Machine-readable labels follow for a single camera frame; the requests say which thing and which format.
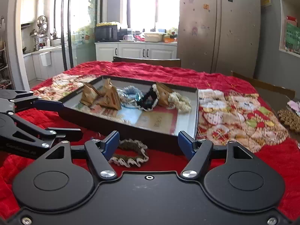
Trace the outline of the red teddy bear quilt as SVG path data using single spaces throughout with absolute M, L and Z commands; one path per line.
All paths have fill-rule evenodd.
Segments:
M 289 137 L 271 108 L 258 96 L 250 83 L 222 74 L 200 73 L 179 67 L 162 67 L 125 62 L 91 61 L 68 71 L 69 75 L 110 75 L 141 80 L 158 81 L 200 89 L 197 138 L 208 138 L 214 144 L 225 145 L 236 140 L 274 168 L 285 181 L 285 193 L 279 210 L 292 220 L 299 218 L 299 148 Z M 30 109 L 19 116 L 46 127 L 78 128 L 62 120 L 57 113 Z M 150 149 L 149 161 L 140 168 L 127 169 L 113 163 L 118 175 L 122 171 L 180 172 L 187 164 L 183 155 Z M 14 215 L 19 206 L 12 193 L 15 176 L 33 160 L 1 152 L 1 218 Z

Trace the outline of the cream white scrunchie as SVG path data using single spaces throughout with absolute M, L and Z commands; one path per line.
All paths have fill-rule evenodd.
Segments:
M 191 101 L 178 92 L 172 92 L 168 96 L 168 109 L 177 109 L 179 113 L 190 113 Z

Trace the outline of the black microwave oven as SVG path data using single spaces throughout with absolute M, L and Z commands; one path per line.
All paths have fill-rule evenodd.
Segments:
M 94 28 L 95 42 L 117 41 L 117 25 L 103 25 Z

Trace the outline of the brown white trim scrunchie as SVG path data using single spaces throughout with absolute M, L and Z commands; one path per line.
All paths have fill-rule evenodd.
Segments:
M 138 167 L 149 161 L 147 154 L 147 146 L 139 140 L 122 140 L 113 156 L 110 158 L 109 163 L 126 168 Z

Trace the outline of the silver double door refrigerator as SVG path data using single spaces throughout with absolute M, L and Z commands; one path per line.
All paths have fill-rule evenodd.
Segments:
M 177 57 L 198 72 L 253 77 L 260 0 L 180 0 Z

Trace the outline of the gold pyramid snack packet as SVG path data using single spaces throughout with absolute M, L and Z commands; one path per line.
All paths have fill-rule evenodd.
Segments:
M 102 107 L 109 107 L 121 110 L 121 100 L 117 93 L 116 87 L 112 84 L 111 79 L 107 78 L 104 85 L 97 90 L 98 98 L 96 104 Z

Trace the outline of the white mug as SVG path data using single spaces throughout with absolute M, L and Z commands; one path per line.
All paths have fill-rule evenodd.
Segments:
M 126 34 L 123 36 L 124 41 L 134 41 L 134 36 L 132 34 Z

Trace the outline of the brown beaded mat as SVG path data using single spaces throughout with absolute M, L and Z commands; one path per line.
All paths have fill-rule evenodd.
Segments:
M 277 115 L 281 123 L 283 123 L 291 131 L 294 131 L 296 134 L 299 134 L 300 119 L 297 114 L 287 109 L 281 109 L 277 112 Z

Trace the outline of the light blue scrunchie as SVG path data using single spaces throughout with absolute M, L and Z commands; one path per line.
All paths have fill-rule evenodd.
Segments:
M 137 109 L 137 102 L 143 97 L 143 93 L 137 87 L 130 85 L 124 88 L 117 88 L 117 93 L 121 101 L 121 105 L 125 108 Z

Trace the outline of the cream plastic container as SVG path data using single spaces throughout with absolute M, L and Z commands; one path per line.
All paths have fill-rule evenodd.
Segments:
M 149 32 L 144 34 L 144 41 L 145 42 L 161 42 L 163 40 L 163 33 L 155 33 L 155 32 Z

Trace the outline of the white kitchen cabinet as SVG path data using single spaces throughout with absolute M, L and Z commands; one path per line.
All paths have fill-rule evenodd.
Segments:
M 133 59 L 176 59 L 177 43 L 97 42 L 96 60 L 112 62 L 115 56 Z

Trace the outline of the black scrunchie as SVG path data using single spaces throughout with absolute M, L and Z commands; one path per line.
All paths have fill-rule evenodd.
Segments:
M 141 100 L 136 102 L 136 106 L 139 110 L 150 112 L 153 111 L 155 106 L 157 106 L 159 99 L 160 94 L 157 85 L 153 84 L 150 90 L 141 98 Z

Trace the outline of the black shallow box tray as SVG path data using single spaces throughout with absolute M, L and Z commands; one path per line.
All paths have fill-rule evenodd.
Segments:
M 66 121 L 104 136 L 118 131 L 122 140 L 139 140 L 149 149 L 180 155 L 182 152 L 177 143 L 179 132 L 185 131 L 192 138 L 197 134 L 198 90 L 171 84 L 169 87 L 190 100 L 189 113 L 179 113 L 177 109 L 161 106 L 155 106 L 150 112 L 134 106 L 122 106 L 121 110 L 116 110 L 100 106 L 99 100 L 88 107 L 80 102 L 81 87 L 61 99 L 64 107 L 58 114 Z

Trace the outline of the white hanging bin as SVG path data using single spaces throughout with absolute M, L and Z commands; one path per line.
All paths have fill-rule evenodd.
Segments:
M 52 62 L 51 62 L 50 51 L 46 51 L 46 52 L 40 53 L 39 57 L 40 57 L 41 64 L 44 67 L 51 66 Z

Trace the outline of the green sign card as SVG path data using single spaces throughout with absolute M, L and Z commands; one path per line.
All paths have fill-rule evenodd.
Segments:
M 299 27 L 290 23 L 286 25 L 285 49 L 299 54 Z

